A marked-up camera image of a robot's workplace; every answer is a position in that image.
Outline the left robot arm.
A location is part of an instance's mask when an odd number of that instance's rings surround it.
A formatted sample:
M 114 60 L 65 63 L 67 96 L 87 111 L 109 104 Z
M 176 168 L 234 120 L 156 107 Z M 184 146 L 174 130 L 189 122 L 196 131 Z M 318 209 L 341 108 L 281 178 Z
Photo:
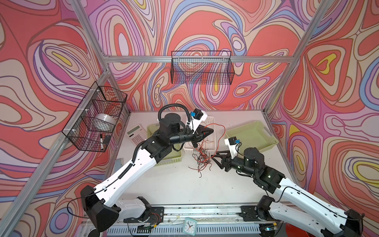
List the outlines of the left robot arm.
M 195 147 L 214 130 L 202 125 L 208 115 L 205 111 L 174 103 L 163 106 L 158 112 L 159 129 L 140 142 L 131 160 L 112 176 L 96 185 L 81 190 L 79 200 L 86 213 L 85 218 L 93 224 L 97 233 L 108 230 L 118 221 L 134 219 L 138 222 L 153 223 L 150 203 L 143 197 L 120 201 L 126 189 L 142 174 L 169 155 L 176 144 L 192 143 Z

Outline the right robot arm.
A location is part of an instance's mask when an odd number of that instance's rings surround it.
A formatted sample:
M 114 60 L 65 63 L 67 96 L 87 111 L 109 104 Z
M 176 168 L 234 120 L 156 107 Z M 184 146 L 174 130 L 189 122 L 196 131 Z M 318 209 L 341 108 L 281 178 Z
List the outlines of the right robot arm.
M 241 155 L 232 146 L 215 154 L 214 162 L 228 172 L 252 178 L 271 196 L 262 196 L 255 207 L 261 220 L 276 219 L 302 229 L 315 237 L 360 237 L 364 216 L 353 209 L 332 206 L 305 191 L 278 170 L 265 164 L 265 157 L 256 148 L 247 148 Z

